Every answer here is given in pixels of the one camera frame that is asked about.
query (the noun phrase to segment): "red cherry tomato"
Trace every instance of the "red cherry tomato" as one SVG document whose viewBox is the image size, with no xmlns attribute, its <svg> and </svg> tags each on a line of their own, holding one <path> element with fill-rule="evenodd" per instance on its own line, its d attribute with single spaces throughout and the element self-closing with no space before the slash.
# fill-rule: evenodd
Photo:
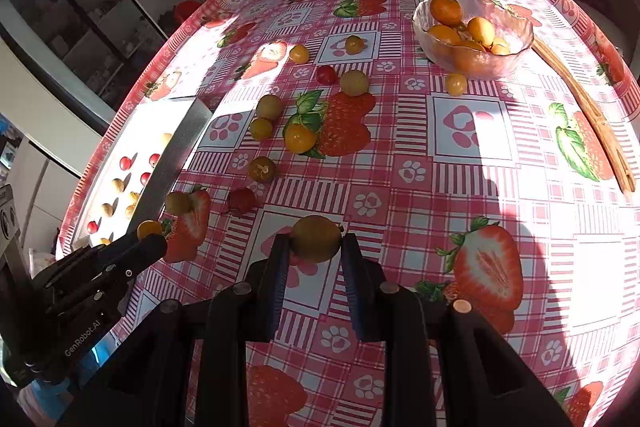
<svg viewBox="0 0 640 427">
<path fill-rule="evenodd" d="M 254 192 L 248 188 L 236 188 L 229 192 L 226 204 L 232 216 L 241 217 L 257 205 Z"/>
<path fill-rule="evenodd" d="M 338 73 L 331 66 L 320 66 L 316 71 L 316 80 L 323 86 L 331 86 L 338 81 Z"/>
<path fill-rule="evenodd" d="M 131 168 L 131 165 L 132 165 L 131 158 L 127 158 L 126 156 L 123 156 L 122 158 L 120 158 L 120 168 L 123 171 L 128 171 Z"/>
</svg>

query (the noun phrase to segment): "clear glass bowl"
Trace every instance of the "clear glass bowl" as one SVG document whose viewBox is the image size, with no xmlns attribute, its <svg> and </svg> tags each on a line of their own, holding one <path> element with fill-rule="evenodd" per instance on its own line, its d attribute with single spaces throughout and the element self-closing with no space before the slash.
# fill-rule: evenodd
<svg viewBox="0 0 640 427">
<path fill-rule="evenodd" d="M 468 78 L 503 78 L 518 69 L 522 57 L 533 44 L 533 26 L 529 20 L 482 0 L 456 0 L 462 6 L 462 22 L 466 24 L 473 17 L 489 20 L 495 27 L 495 35 L 507 41 L 511 55 L 494 55 L 446 44 L 427 33 L 431 26 L 438 24 L 429 10 L 431 1 L 424 0 L 415 9 L 414 32 L 429 60 L 446 71 Z"/>
</svg>

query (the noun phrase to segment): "cabinet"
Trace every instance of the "cabinet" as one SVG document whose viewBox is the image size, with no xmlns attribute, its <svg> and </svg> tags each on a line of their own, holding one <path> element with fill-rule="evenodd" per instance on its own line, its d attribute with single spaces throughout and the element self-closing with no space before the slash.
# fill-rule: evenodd
<svg viewBox="0 0 640 427">
<path fill-rule="evenodd" d="M 117 110 L 166 41 L 135 0 L 10 0 L 74 74 Z"/>
</svg>

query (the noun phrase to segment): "tablecloth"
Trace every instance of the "tablecloth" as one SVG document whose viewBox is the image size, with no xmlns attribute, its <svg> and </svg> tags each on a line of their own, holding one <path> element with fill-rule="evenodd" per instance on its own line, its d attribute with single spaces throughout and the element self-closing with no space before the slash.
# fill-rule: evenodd
<svg viewBox="0 0 640 427">
<path fill-rule="evenodd" d="M 195 261 L 161 261 L 138 277 L 115 328 L 121 339 L 162 299 L 195 302 L 241 280 L 251 261 L 268 255 L 273 235 L 307 214 L 342 223 L 389 280 L 434 298 L 465 276 L 450 270 L 451 253 L 498 241 L 515 245 L 497 251 L 503 266 L 519 263 L 522 276 L 502 301 L 475 296 L 476 307 L 574 425 L 592 425 L 638 357 L 638 196 L 620 193 L 571 93 L 533 52 L 513 76 L 470 79 L 466 94 L 450 97 L 445 72 L 427 60 L 412 30 L 420 1 L 208 0 L 118 111 L 71 201 L 62 246 L 69 250 L 82 201 L 122 124 L 138 103 L 149 103 L 145 87 L 178 71 L 169 96 L 197 94 L 214 110 L 176 184 L 207 189 L 209 228 Z M 610 42 L 572 0 L 497 1 L 528 17 L 564 60 L 606 115 L 638 178 L 640 90 Z M 351 34 L 366 40 L 356 56 L 344 51 Z M 304 44 L 309 62 L 284 57 L 254 74 L 256 58 L 278 41 L 287 49 Z M 344 156 L 293 155 L 281 133 L 297 97 L 322 89 L 322 103 L 339 90 L 317 83 L 315 72 L 324 64 L 338 74 L 356 68 L 369 76 L 375 105 L 361 124 L 370 141 Z M 269 92 L 284 100 L 286 114 L 273 139 L 257 142 L 248 126 L 258 99 Z M 278 166 L 270 184 L 246 177 L 248 162 L 260 155 Z M 224 214 L 229 190 L 245 186 L 259 208 L 241 218 Z M 436 413 L 443 419 L 434 353 Z M 271 396 L 279 404 L 273 425 L 375 426 L 382 415 L 383 355 L 382 344 L 354 337 L 339 255 L 319 265 L 296 261 L 275 340 L 247 347 L 251 399 L 262 386 L 281 389 Z M 196 351 L 191 412 L 197 362 Z M 282 393 L 297 398 L 287 401 Z M 259 406 L 250 404 L 253 411 Z"/>
</svg>

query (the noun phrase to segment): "wooden tongs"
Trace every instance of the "wooden tongs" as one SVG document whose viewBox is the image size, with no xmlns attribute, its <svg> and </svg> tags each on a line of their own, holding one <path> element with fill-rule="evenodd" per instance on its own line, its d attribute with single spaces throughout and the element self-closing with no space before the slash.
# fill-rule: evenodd
<svg viewBox="0 0 640 427">
<path fill-rule="evenodd" d="M 620 190 L 623 194 L 636 191 L 636 179 L 634 178 L 631 167 L 626 160 L 625 153 L 622 152 L 620 142 L 613 134 L 613 129 L 604 117 L 598 106 L 584 88 L 575 80 L 569 69 L 564 65 L 562 60 L 553 52 L 553 50 L 542 41 L 538 36 L 533 37 L 533 50 L 544 60 L 564 80 L 578 106 L 585 115 L 587 121 L 593 128 L 593 132 L 600 140 L 604 149 L 613 174 L 615 175 Z"/>
</svg>

